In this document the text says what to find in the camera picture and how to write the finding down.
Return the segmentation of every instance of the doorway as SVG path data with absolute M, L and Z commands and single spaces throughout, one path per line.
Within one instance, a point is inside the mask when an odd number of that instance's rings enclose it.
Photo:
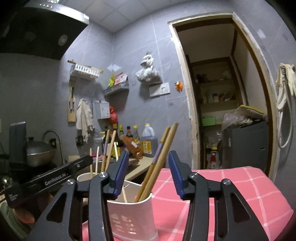
M 235 13 L 188 17 L 169 25 L 191 114 L 193 168 L 208 168 L 211 152 L 205 139 L 210 132 L 221 132 L 223 116 L 250 105 L 268 117 L 265 173 L 271 177 L 277 156 L 275 98 L 251 33 Z M 212 142 L 217 148 L 217 141 Z

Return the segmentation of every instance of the pink checkered tablecloth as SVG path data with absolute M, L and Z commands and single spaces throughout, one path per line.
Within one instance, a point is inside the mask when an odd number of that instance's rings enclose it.
M 293 214 L 290 205 L 266 175 L 257 168 L 240 167 L 222 170 L 197 170 L 206 179 L 230 179 L 256 214 L 270 241 L 281 233 Z M 152 208 L 158 241 L 181 241 L 186 225 L 189 201 L 176 193 L 169 169 L 162 169 L 152 190 Z M 215 209 L 210 198 L 208 241 L 214 240 Z M 87 222 L 83 225 L 83 241 L 88 241 Z

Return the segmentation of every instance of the cutting board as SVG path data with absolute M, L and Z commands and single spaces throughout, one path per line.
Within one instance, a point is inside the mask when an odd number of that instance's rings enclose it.
M 70 87 L 70 96 L 68 98 L 67 109 L 68 109 L 68 122 L 76 122 L 76 109 L 75 109 L 75 96 L 74 87 Z

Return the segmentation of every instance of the green box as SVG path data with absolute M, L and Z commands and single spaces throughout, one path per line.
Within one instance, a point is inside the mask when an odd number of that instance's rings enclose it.
M 214 117 L 202 119 L 202 126 L 214 126 L 215 124 L 216 124 L 216 120 Z

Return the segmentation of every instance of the hanging towel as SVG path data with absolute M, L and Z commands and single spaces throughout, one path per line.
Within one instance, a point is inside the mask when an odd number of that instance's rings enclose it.
M 277 100 L 277 108 L 278 110 L 282 110 L 287 102 L 287 96 L 284 91 L 283 82 L 282 82 L 282 72 L 281 67 L 285 67 L 286 76 L 287 76 L 287 85 L 289 86 L 291 96 L 296 95 L 296 75 L 293 71 L 294 65 L 283 64 L 279 65 L 279 74 L 276 82 L 276 86 L 279 87 L 279 96 Z
M 85 99 L 79 101 L 76 118 L 76 128 L 77 130 L 82 130 L 83 141 L 87 143 L 90 131 L 94 129 L 94 119 L 91 114 L 91 109 Z

